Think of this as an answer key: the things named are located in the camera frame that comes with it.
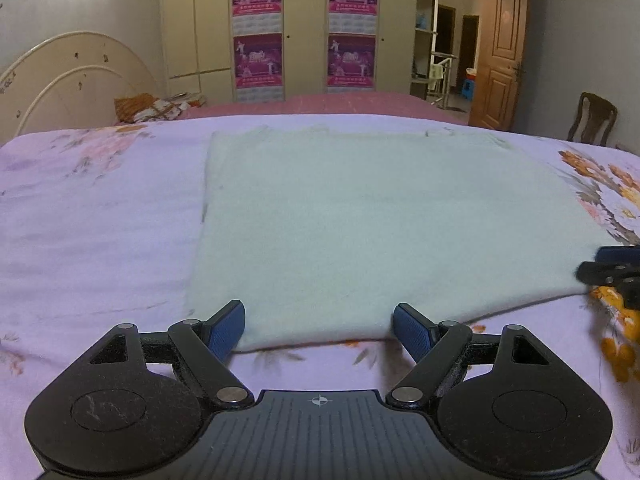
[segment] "light green towel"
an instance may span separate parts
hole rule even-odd
[[[239,350],[390,335],[407,302],[470,320],[585,288],[612,238],[490,133],[215,134],[188,307],[247,310]]]

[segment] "wooden door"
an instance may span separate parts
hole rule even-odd
[[[508,131],[518,101],[527,0],[482,0],[482,29],[470,126]]]
[[[324,93],[326,85],[327,0],[283,0],[284,92]]]
[[[462,35],[460,37],[460,55],[458,56],[458,74],[456,89],[458,92],[466,79],[466,69],[473,68],[476,63],[476,44],[478,44],[478,25],[480,16],[462,17]]]
[[[376,90],[379,92],[410,92],[415,1],[378,0]]]

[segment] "pink floral bedspread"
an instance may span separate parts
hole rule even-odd
[[[386,116],[206,118],[23,136],[0,149],[0,478],[41,472],[24,436],[36,394],[119,322],[165,330],[184,311],[202,217],[210,135],[262,124],[345,131],[439,132],[465,126]],[[495,134],[548,164],[617,240],[640,242],[640,159],[553,139]],[[640,478],[640,317],[610,288],[471,323],[527,326],[608,403],[614,435],[598,470]],[[280,388],[387,392],[412,366],[397,341],[236,354],[230,367],[258,393]],[[488,367],[475,366],[469,376]],[[154,367],[170,373],[162,366]]]

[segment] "beige wardrobe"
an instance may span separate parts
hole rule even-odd
[[[327,0],[282,0],[285,97],[325,92]],[[376,90],[408,94],[416,0],[378,0]],[[234,101],[231,0],[162,0],[168,92]]]

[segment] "white headboard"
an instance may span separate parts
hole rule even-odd
[[[112,126],[113,99],[158,95],[151,72],[127,46],[70,32],[32,48],[0,76],[0,146],[21,134]]]

